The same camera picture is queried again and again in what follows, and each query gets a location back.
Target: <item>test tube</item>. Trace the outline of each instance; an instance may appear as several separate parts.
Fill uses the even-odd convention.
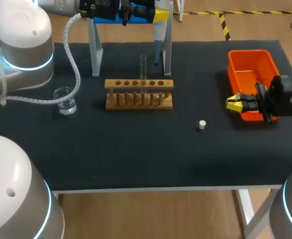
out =
[[[140,59],[140,73],[141,73],[141,80],[146,80],[147,79],[147,56],[146,55],[141,55]],[[146,93],[146,90],[141,88],[141,94]]]

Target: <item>table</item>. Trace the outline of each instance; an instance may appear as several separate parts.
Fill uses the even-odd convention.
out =
[[[78,110],[21,102],[0,105],[0,135],[19,144],[57,193],[240,189],[245,223],[254,212],[251,187],[279,188],[292,171],[292,117],[272,125],[243,122],[225,109],[232,95],[227,54],[268,50],[279,72],[292,67],[278,41],[180,42],[172,45],[172,111],[105,110],[104,79],[137,79],[139,58],[152,43],[104,44],[99,78],[92,78],[88,44],[71,44],[82,86]],[[148,79],[162,66],[148,65]],[[53,79],[19,96],[51,99],[60,86],[75,85],[61,44],[55,44]],[[205,120],[204,131],[196,124]]]

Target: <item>small white cylinder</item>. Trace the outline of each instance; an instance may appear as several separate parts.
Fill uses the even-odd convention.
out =
[[[198,124],[199,129],[204,129],[205,126],[206,126],[206,121],[204,120],[199,121],[199,124]]]

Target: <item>white table leg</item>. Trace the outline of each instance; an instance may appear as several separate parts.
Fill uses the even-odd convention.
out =
[[[239,202],[240,214],[242,222],[246,226],[254,216],[254,210],[252,208],[251,199],[248,189],[236,190],[237,200]]]
[[[178,12],[180,12],[180,1],[181,1],[181,0],[176,0],[176,2],[177,2],[177,7],[178,7]]]
[[[54,194],[54,196],[56,197],[56,200],[58,200],[58,195],[59,195],[59,193],[56,192],[56,191],[53,191],[53,194]]]
[[[265,201],[262,203],[256,214],[252,217],[250,222],[245,226],[245,239],[255,239],[261,233],[263,228],[269,223],[269,210],[273,199],[278,190],[272,190]]]

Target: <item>white cable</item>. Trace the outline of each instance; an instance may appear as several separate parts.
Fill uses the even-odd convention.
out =
[[[74,61],[74,58],[72,56],[72,53],[71,53],[69,45],[68,45],[68,32],[69,32],[71,25],[74,22],[76,22],[78,19],[81,19],[81,18],[82,18],[82,16],[80,13],[71,17],[71,19],[65,25],[64,36],[63,36],[64,49],[65,49],[65,52],[66,52],[68,59],[70,60],[70,63],[72,65],[72,68],[74,70],[75,77],[76,77],[76,84],[75,84],[75,87],[72,90],[72,92],[69,93],[67,96],[64,96],[64,97],[61,97],[61,98],[55,99],[55,100],[38,100],[38,99],[21,97],[21,96],[7,96],[6,97],[7,100],[23,101],[23,102],[34,103],[34,104],[51,105],[51,104],[57,104],[57,103],[66,101],[66,100],[70,99],[71,97],[73,97],[77,93],[77,91],[79,90],[80,85],[81,85],[81,77],[80,77],[80,73],[78,71],[77,65]]]
[[[2,80],[2,94],[0,97],[0,104],[5,106],[6,105],[6,93],[7,93],[7,84],[6,84],[6,77],[5,77],[5,72],[4,68],[0,63],[0,76]]]

